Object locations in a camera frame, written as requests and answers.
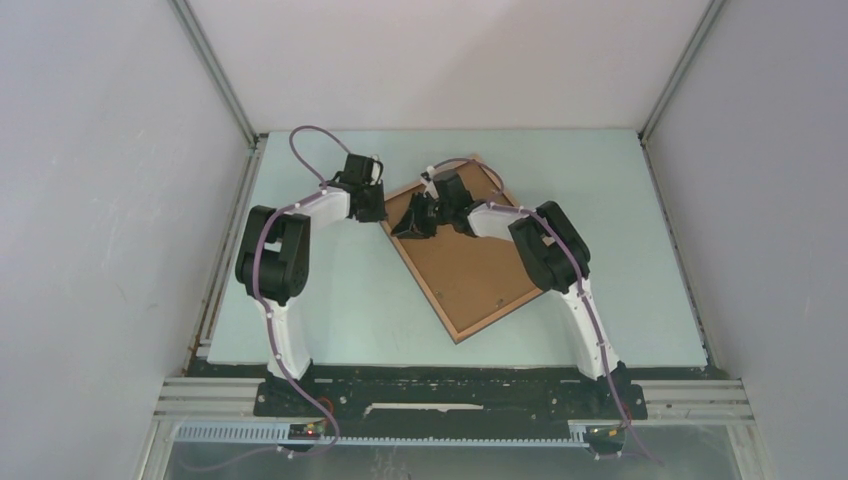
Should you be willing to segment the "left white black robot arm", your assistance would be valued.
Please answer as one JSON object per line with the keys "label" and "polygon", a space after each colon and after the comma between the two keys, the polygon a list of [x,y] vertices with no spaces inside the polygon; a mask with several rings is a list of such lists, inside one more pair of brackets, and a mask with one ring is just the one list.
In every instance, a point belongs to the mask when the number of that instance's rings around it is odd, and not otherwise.
{"label": "left white black robot arm", "polygon": [[315,388],[301,380],[312,356],[296,308],[309,278],[311,234],[343,220],[385,220],[383,171],[377,157],[349,154],[344,168],[315,193],[284,207],[256,205],[248,212],[235,276],[265,319],[272,351],[268,370],[289,379],[277,402],[292,416],[308,414],[316,403]]}

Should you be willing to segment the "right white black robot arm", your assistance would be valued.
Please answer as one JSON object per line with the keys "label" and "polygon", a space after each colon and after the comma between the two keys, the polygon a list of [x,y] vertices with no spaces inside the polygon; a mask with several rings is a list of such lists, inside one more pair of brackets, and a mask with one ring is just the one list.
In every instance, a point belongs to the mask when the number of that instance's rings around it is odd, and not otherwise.
{"label": "right white black robot arm", "polygon": [[629,377],[597,311],[588,246],[559,204],[547,201],[530,209],[477,199],[454,169],[424,173],[422,183],[424,190],[411,196],[391,235],[429,239],[449,225],[469,237],[511,242],[533,285],[558,293],[572,316],[577,368],[594,382],[581,392],[583,408],[596,418],[610,416],[622,403],[619,389],[629,384]]}

